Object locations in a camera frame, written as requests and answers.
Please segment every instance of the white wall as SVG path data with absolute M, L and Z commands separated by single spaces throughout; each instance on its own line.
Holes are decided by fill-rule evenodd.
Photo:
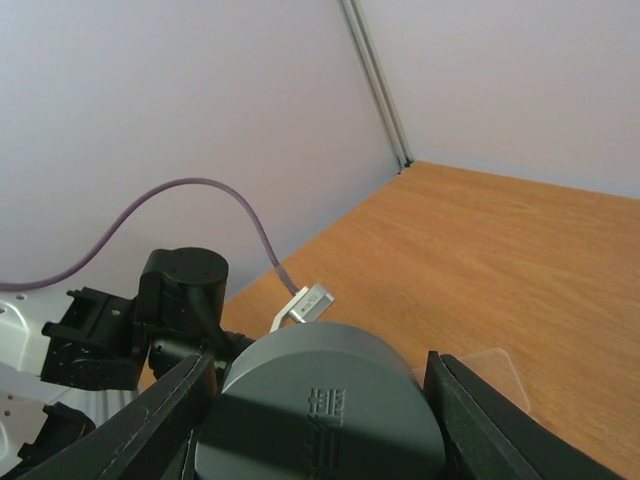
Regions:
M 143 191 L 208 176 L 286 256 L 396 171 L 337 2 L 2 2 L 0 277 L 57 273 Z M 72 281 L 133 294 L 149 252 L 193 245 L 237 292 L 269 268 L 244 212 L 181 187 Z
M 640 197 L 640 4 L 366 0 L 414 157 Z

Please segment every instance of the cable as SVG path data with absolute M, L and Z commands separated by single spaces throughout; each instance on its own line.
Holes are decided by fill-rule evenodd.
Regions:
M 189 177 L 189 178 L 180 178 L 177 180 L 171 180 L 170 182 L 163 183 L 162 185 L 158 185 L 155 188 L 152 188 L 147 193 L 143 194 L 140 198 L 138 198 L 135 202 L 129 205 L 124 212 L 122 212 L 116 221 L 107 229 L 107 231 L 100 237 L 98 242 L 89 250 L 84 257 L 82 257 L 78 262 L 71 265 L 66 270 L 53 275 L 48 278 L 43 278 L 42 280 L 36 280 L 32 282 L 24 282 L 24 283 L 11 283 L 11 282 L 0 282 L 0 292 L 20 292 L 25 290 L 35 290 L 38 288 L 48 287 L 50 285 L 54 285 L 58 282 L 66 280 L 71 275 L 74 275 L 78 271 L 80 271 L 83 267 L 85 267 L 93 258 L 102 250 L 102 248 L 107 244 L 107 242 L 111 239 L 111 237 L 116 233 L 116 231 L 120 228 L 120 226 L 129 218 L 129 216 L 135 212 L 138 207 L 140 207 L 147 200 L 155 197 L 157 194 L 164 192 L 165 190 L 169 190 L 173 187 L 179 187 L 181 185 L 206 185 L 209 187 L 217 188 L 218 190 L 222 190 L 223 192 L 231 195 L 241 206 L 244 208 L 244 211 L 247 212 L 253 226 L 258 232 L 258 236 L 260 237 L 260 241 L 264 246 L 265 251 L 267 252 L 267 256 L 271 261 L 271 265 L 275 269 L 278 277 L 284 284 L 285 287 L 291 292 L 292 295 L 295 295 L 298 292 L 298 287 L 296 287 L 295 283 L 284 269 L 280 260 L 276 256 L 276 253 L 273 251 L 273 247 L 271 246 L 271 242 L 267 237 L 267 233 L 262 226 L 262 222 L 258 218 L 256 212 L 251 208 L 249 202 L 240 195 L 236 190 L 231 188 L 230 186 L 218 182 L 217 180 L 211 180 L 209 178 L 200 178 L 200 177 Z

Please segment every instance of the wooden table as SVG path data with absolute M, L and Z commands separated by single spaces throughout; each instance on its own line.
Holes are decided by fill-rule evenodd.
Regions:
M 640 201 L 418 163 L 285 266 L 413 367 L 505 349 L 534 418 L 640 478 Z M 288 299 L 271 272 L 223 326 L 262 336 Z

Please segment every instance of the clear plastic piece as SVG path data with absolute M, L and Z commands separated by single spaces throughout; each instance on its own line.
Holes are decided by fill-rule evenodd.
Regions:
M 524 413 L 530 413 L 531 404 L 522 387 L 518 372 L 516 372 L 511 362 L 511 357 L 509 357 L 509 354 L 502 348 L 484 350 L 460 357 L 458 360 L 504 395 Z M 425 368 L 416 368 L 413 370 L 413 373 L 422 385 Z

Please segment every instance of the cable connector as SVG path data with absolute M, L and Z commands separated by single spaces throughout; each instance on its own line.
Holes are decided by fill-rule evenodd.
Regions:
M 288 317 L 296 323 L 315 322 L 331 306 L 335 297 L 319 283 L 313 287 L 302 287 L 273 319 L 271 330 L 275 332 Z

